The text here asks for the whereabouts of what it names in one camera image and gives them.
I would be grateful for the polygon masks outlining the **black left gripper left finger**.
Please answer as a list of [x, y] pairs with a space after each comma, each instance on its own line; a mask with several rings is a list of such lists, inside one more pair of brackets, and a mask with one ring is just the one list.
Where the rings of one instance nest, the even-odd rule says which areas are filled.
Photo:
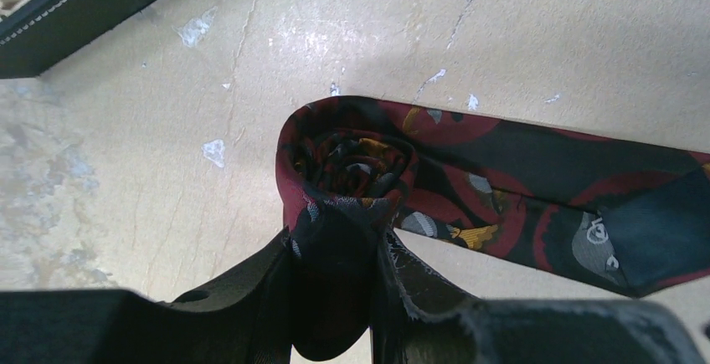
[[172, 302], [123, 289], [1, 295], [4, 363], [287, 363], [286, 234]]

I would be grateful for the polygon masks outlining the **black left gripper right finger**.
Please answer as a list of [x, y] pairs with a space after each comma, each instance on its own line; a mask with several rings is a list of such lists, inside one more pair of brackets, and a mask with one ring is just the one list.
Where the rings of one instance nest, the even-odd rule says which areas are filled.
[[700, 363], [684, 325], [639, 300], [483, 300], [388, 231], [377, 250], [376, 363]]

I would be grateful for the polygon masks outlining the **dark red patterned tie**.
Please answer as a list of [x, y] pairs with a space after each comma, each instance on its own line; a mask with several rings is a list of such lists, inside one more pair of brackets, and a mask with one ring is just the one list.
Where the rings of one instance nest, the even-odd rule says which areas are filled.
[[361, 96], [283, 125], [291, 331], [323, 361], [369, 331], [403, 229], [639, 300], [709, 273], [709, 157]]

